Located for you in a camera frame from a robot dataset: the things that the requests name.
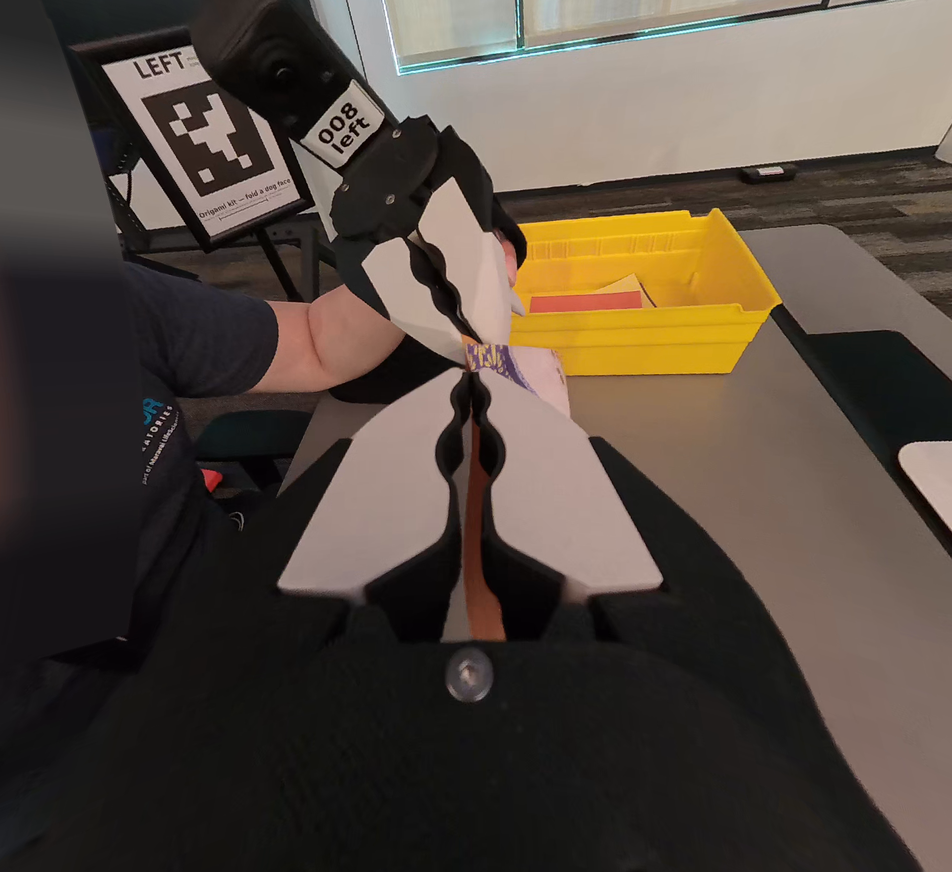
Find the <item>patterned origami paper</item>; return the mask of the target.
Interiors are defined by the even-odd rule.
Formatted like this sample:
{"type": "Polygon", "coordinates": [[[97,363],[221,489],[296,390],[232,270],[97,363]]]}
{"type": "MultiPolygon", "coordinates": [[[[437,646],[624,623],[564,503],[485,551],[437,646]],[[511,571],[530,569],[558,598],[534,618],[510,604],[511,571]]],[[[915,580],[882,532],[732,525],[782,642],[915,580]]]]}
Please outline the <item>patterned origami paper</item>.
{"type": "MultiPolygon", "coordinates": [[[[482,344],[464,338],[470,370],[489,369],[530,390],[570,416],[565,372],[559,356],[537,347],[482,344]]],[[[479,460],[480,431],[469,421],[463,434],[464,460],[454,479],[459,493],[461,571],[449,601],[443,642],[506,640],[502,609],[483,575],[482,496],[488,485],[479,460]]]]}

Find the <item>person's left forearm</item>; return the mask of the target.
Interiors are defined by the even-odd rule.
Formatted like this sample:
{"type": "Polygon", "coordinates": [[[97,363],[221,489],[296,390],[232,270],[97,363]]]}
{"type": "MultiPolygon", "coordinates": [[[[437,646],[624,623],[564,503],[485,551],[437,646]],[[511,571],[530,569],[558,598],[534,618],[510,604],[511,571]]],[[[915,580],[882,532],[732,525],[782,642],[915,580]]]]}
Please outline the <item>person's left forearm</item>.
{"type": "Polygon", "coordinates": [[[323,392],[379,366],[405,339],[394,323],[344,285],[310,304],[268,302],[278,342],[252,392],[323,392]]]}

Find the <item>black easel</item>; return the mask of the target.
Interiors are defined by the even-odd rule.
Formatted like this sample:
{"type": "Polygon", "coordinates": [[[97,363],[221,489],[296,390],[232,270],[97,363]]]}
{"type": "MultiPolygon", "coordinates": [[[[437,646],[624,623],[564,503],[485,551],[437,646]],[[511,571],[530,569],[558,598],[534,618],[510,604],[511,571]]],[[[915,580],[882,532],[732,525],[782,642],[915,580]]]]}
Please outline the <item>black easel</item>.
{"type": "Polygon", "coordinates": [[[91,128],[123,259],[160,273],[266,298],[311,302],[336,282],[329,239],[315,212],[297,214],[208,249],[180,220],[131,140],[91,128]]]}

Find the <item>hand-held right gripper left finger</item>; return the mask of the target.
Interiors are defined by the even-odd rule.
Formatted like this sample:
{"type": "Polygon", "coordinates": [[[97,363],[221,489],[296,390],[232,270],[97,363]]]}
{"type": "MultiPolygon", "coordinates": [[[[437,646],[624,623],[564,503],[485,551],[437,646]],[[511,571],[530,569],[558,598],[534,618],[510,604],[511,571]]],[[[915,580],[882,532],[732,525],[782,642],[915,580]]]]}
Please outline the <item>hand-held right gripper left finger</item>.
{"type": "Polygon", "coordinates": [[[469,375],[451,369],[345,439],[280,592],[375,606],[399,640],[442,640],[462,571],[454,477],[469,418],[469,375]]]}

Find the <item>yellow plastic bin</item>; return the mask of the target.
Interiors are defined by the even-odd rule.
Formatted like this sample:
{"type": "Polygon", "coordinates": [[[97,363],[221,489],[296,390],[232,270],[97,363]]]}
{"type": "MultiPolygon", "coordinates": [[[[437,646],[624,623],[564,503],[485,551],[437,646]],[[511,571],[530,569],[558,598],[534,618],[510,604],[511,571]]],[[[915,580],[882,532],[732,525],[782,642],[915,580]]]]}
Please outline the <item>yellow plastic bin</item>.
{"type": "Polygon", "coordinates": [[[524,223],[510,342],[556,351],[568,376],[730,373],[781,297],[729,218],[686,210],[524,223]],[[535,295],[593,293],[628,274],[642,309],[530,315],[535,295]]]}

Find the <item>dark green chair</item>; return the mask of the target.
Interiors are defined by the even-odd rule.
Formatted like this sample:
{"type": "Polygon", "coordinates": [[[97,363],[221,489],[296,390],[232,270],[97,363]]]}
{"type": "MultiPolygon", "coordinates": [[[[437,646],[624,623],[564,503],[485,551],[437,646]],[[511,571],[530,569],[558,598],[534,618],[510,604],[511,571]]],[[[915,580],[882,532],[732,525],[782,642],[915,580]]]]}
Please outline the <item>dark green chair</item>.
{"type": "Polygon", "coordinates": [[[248,410],[213,419],[197,437],[202,462],[236,463],[258,489],[280,485],[278,461],[294,457],[312,415],[299,410],[248,410]]]}

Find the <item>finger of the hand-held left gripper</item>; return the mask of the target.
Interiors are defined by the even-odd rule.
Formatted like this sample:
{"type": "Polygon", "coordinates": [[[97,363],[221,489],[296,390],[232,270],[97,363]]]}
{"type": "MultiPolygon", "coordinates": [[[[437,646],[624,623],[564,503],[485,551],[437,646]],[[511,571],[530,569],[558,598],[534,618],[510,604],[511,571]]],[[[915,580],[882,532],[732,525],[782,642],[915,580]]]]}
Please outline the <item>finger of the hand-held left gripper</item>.
{"type": "Polygon", "coordinates": [[[508,344],[513,315],[524,316],[509,280],[506,251],[495,234],[482,229],[456,179],[431,195],[418,234],[425,249],[438,254],[444,279],[457,300],[470,337],[508,344]]]}
{"type": "Polygon", "coordinates": [[[362,265],[391,322],[437,355],[465,363],[479,263],[478,247],[455,237],[435,243],[411,234],[375,246],[362,265]]]}

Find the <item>red paper sheet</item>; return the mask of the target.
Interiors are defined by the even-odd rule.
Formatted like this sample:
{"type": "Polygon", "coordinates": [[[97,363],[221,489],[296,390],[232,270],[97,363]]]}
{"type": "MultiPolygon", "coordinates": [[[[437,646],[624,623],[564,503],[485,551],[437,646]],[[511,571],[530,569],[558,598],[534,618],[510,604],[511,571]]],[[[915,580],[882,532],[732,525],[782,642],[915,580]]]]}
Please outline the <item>red paper sheet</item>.
{"type": "Polygon", "coordinates": [[[535,295],[530,299],[530,315],[584,313],[624,309],[642,309],[645,298],[642,290],[612,293],[574,293],[535,295]]]}

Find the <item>black framed marker sign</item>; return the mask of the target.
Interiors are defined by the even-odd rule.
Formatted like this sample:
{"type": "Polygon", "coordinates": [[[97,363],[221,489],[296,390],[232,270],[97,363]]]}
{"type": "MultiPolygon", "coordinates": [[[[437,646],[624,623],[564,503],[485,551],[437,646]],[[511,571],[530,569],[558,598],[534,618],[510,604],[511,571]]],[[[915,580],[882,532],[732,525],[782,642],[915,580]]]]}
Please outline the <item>black framed marker sign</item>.
{"type": "Polygon", "coordinates": [[[68,49],[203,251],[314,207],[290,139],[211,79],[184,26],[68,49]]]}

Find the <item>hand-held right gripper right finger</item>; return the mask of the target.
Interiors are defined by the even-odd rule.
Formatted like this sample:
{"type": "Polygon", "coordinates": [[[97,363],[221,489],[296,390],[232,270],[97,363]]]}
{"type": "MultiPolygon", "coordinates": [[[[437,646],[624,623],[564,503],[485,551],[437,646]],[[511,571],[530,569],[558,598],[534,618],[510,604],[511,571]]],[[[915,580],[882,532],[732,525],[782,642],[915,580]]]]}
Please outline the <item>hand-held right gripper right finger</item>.
{"type": "Polygon", "coordinates": [[[655,593],[660,567],[589,435],[490,370],[473,374],[482,576],[506,640],[539,640],[557,609],[655,593]]]}

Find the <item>white metal document stand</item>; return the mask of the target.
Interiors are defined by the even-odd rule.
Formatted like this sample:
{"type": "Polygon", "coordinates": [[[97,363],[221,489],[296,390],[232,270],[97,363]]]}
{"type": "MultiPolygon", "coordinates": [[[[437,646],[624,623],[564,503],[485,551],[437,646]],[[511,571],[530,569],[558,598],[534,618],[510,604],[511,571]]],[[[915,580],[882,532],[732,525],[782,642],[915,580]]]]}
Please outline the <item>white metal document stand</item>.
{"type": "Polygon", "coordinates": [[[910,442],[898,450],[898,465],[950,531],[951,440],[910,442]]]}

